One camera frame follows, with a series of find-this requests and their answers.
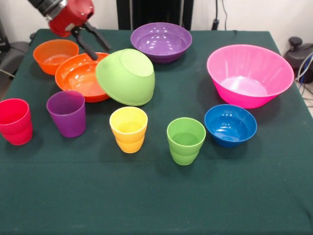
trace yellow cup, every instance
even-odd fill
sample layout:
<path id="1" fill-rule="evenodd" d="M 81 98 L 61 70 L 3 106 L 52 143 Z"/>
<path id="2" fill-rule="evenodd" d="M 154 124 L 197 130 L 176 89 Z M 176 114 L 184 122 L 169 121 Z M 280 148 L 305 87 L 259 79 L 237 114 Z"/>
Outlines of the yellow cup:
<path id="1" fill-rule="evenodd" d="M 110 126 L 116 142 L 125 153 L 139 151 L 145 139 L 147 124 L 147 114 L 133 106 L 117 109 L 110 116 Z"/>

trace white wall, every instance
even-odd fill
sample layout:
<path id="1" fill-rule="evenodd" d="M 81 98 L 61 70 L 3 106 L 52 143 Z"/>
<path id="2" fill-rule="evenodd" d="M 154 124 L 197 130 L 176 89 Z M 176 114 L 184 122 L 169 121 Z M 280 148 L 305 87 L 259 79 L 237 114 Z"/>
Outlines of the white wall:
<path id="1" fill-rule="evenodd" d="M 219 30 L 225 14 L 219 1 Z M 298 36 L 313 43 L 313 0 L 224 0 L 227 30 L 270 31 L 281 53 L 289 49 L 288 38 Z M 215 0 L 194 0 L 192 30 L 211 29 Z"/>
<path id="2" fill-rule="evenodd" d="M 90 22 L 98 28 L 118 29 L 116 0 L 93 0 L 95 14 Z M 313 43 L 313 0 L 224 0 L 228 30 L 270 31 L 281 53 L 288 38 L 299 36 Z M 29 35 L 47 22 L 27 0 L 0 0 L 0 18 L 10 42 L 29 41 Z M 215 0 L 194 0 L 192 30 L 211 29 Z M 225 15 L 219 0 L 219 30 Z"/>
<path id="3" fill-rule="evenodd" d="M 98 28 L 118 29 L 115 0 L 93 0 L 94 15 L 90 23 Z M 29 41 L 31 33 L 48 28 L 45 18 L 28 0 L 0 0 L 0 19 L 9 42 Z"/>

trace orange bowl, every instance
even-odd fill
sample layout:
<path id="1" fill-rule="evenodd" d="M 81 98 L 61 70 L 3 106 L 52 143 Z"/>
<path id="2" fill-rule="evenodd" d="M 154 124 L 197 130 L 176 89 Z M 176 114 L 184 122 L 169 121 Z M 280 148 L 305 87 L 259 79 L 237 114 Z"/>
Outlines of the orange bowl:
<path id="1" fill-rule="evenodd" d="M 68 58 L 78 55 L 79 47 L 75 42 L 65 39 L 50 40 L 37 46 L 33 52 L 39 67 L 54 75 L 58 67 Z"/>
<path id="2" fill-rule="evenodd" d="M 88 103 L 110 98 L 100 87 L 95 74 L 97 64 L 109 54 L 97 52 L 98 60 L 92 60 L 86 53 L 76 55 L 63 62 L 55 73 L 55 82 L 63 91 L 77 91 Z"/>

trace blue bowl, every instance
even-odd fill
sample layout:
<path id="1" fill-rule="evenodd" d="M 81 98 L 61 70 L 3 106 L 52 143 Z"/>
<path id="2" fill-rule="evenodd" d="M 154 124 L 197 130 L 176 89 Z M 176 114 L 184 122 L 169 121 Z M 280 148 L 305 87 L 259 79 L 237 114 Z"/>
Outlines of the blue bowl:
<path id="1" fill-rule="evenodd" d="M 211 108 L 204 123 L 214 141 L 223 147 L 235 147 L 250 139 L 257 130 L 255 118 L 247 110 L 222 104 Z"/>

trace green cup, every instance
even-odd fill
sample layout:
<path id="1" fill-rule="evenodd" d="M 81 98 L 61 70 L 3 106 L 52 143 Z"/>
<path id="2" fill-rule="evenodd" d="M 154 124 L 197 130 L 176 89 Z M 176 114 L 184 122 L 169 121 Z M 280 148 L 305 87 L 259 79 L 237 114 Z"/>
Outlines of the green cup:
<path id="1" fill-rule="evenodd" d="M 167 127 L 173 160 L 179 165 L 191 164 L 199 154 L 205 135 L 205 127 L 195 119 L 180 117 L 173 120 Z"/>

